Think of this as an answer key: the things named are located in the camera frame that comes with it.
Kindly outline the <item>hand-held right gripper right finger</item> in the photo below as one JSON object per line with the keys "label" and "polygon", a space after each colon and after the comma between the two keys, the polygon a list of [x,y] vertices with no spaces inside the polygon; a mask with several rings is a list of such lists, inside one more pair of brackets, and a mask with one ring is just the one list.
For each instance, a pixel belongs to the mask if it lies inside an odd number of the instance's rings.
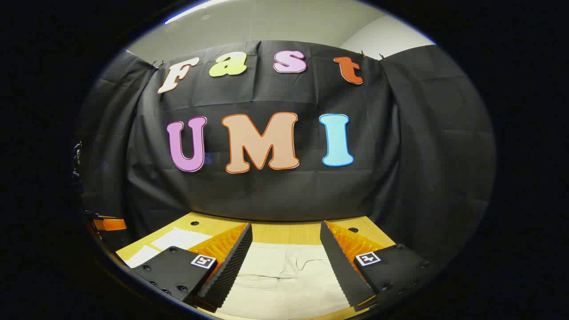
{"label": "hand-held right gripper right finger", "polygon": [[380,245],[322,221],[320,240],[348,304],[390,307],[431,279],[431,263],[402,244]]}

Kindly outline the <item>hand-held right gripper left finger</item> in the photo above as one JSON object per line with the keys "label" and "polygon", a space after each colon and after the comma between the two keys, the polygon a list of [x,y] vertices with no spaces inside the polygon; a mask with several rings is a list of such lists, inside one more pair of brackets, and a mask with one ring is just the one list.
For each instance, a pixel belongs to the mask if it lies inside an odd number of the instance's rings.
{"label": "hand-held right gripper left finger", "polygon": [[134,271],[165,294],[206,310],[221,308],[252,243],[243,223],[189,249],[170,246]]}

